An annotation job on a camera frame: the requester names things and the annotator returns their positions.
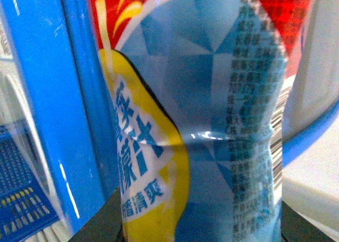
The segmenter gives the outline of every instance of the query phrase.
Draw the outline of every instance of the white stripe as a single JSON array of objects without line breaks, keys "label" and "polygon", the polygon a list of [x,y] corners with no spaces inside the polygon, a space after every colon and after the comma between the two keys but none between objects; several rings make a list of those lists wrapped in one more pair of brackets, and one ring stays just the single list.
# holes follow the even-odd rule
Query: white stripe
[{"label": "white stripe", "polygon": [[278,188],[274,190],[274,205],[277,205],[281,197],[282,197],[282,184],[280,184]]},{"label": "white stripe", "polygon": [[17,16],[19,16],[20,15],[20,11],[19,11],[19,7],[17,6],[16,0],[13,0],[13,4],[14,4],[14,7],[15,7]]},{"label": "white stripe", "polygon": [[72,202],[72,205],[73,205],[76,217],[79,219],[80,218],[79,210],[78,210],[78,207],[76,206],[76,203],[75,203],[72,191],[70,190],[69,184],[67,182],[67,177],[66,177],[66,173],[65,173],[64,167],[63,167],[62,164],[60,164],[59,166],[60,166],[60,170],[61,170],[61,173],[63,175],[63,178],[64,178],[64,180],[66,182],[66,187],[67,187],[68,195],[69,195],[70,201]]},{"label": "white stripe", "polygon": [[292,75],[284,80],[284,83],[282,85],[282,90],[284,91],[288,87],[292,87],[293,83],[295,82],[296,76]]}]

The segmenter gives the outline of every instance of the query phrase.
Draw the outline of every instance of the blue shelf frame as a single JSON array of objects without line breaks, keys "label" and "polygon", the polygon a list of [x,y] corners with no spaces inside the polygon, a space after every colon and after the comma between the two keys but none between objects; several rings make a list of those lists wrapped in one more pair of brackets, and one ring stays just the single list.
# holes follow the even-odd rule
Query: blue shelf frame
[{"label": "blue shelf frame", "polygon": [[[98,134],[109,116],[109,104],[103,112],[94,105],[106,102],[105,91],[99,87],[103,84],[101,79],[93,82],[93,71],[99,69],[97,61],[90,61],[94,43],[87,49],[79,48],[83,40],[76,36],[83,23],[79,22],[78,28],[69,27],[77,20],[77,13],[70,13],[75,6],[72,3],[0,0],[0,14],[6,33],[10,33],[11,48],[15,47],[14,61],[28,94],[63,214],[76,233],[106,201],[109,189],[102,183],[98,154],[110,151],[113,155],[114,146],[98,147],[98,141],[93,140],[100,140]],[[81,10],[84,4],[85,0],[79,3]],[[89,29],[84,32],[80,36],[88,37]],[[92,85],[85,85],[89,80]],[[92,100],[97,93],[100,100]],[[111,187],[115,185],[118,180],[113,177]]]}]

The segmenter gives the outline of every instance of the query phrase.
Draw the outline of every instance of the blue rim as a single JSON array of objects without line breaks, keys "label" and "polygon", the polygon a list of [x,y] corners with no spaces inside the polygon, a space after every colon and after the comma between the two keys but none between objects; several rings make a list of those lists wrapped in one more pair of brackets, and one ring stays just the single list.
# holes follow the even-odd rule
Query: blue rim
[{"label": "blue rim", "polygon": [[339,101],[320,116],[312,125],[283,144],[283,166],[288,166],[315,143],[339,115]]}]

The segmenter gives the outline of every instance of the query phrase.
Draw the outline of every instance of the white surface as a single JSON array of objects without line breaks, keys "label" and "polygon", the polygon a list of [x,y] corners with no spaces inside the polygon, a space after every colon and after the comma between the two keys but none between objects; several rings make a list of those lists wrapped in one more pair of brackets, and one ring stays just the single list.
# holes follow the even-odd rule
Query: white surface
[{"label": "white surface", "polygon": [[71,236],[61,221],[57,221],[33,235],[25,242],[68,242]]},{"label": "white surface", "polygon": [[[12,60],[1,60],[0,59],[0,78],[2,79],[2,76],[4,75],[14,75],[17,76],[17,70],[16,70],[16,65]],[[6,89],[7,86],[5,85],[6,83],[0,80],[0,88],[1,89]],[[24,115],[20,109],[19,103],[16,100],[16,96],[8,96],[9,101],[11,103],[16,103],[16,106],[11,107],[12,108],[12,116],[7,117],[4,114],[4,107],[0,105],[0,125],[3,124],[9,124],[13,123],[14,121],[17,121],[19,119],[24,118]]]},{"label": "white surface", "polygon": [[320,0],[316,14],[314,35],[310,41],[310,56],[303,106],[309,109],[314,102],[321,103],[331,93],[338,93],[339,68],[339,0]]},{"label": "white surface", "polygon": [[334,232],[339,232],[338,153],[339,117],[283,170],[283,199],[286,203]]}]

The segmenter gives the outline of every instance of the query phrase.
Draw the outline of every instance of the blue plastic crate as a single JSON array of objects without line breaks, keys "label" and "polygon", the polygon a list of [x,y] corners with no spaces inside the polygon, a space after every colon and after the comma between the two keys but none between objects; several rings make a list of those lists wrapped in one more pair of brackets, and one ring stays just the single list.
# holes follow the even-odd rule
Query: blue plastic crate
[{"label": "blue plastic crate", "polygon": [[0,242],[23,240],[58,220],[6,129],[12,126],[15,135],[30,138],[24,121],[0,126]]}]

